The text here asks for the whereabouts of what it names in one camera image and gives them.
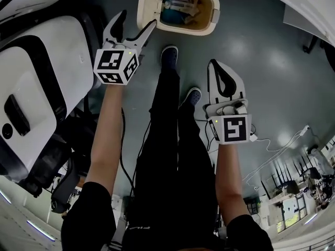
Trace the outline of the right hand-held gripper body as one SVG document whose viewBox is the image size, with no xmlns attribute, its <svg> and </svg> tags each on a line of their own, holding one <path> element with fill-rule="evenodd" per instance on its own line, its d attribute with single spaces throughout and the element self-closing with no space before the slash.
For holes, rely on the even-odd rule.
<svg viewBox="0 0 335 251">
<path fill-rule="evenodd" d="M 247 113 L 247 106 L 246 99 L 204 106 L 207 121 L 218 144 L 249 141 L 252 116 Z"/>
</svg>

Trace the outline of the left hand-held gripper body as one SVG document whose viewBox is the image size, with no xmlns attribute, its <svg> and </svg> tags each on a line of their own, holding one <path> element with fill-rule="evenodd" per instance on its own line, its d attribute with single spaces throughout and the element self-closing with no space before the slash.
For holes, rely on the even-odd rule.
<svg viewBox="0 0 335 251">
<path fill-rule="evenodd" d="M 103 84 L 127 85 L 140 65 L 143 40 L 107 40 L 96 52 L 94 74 Z"/>
</svg>

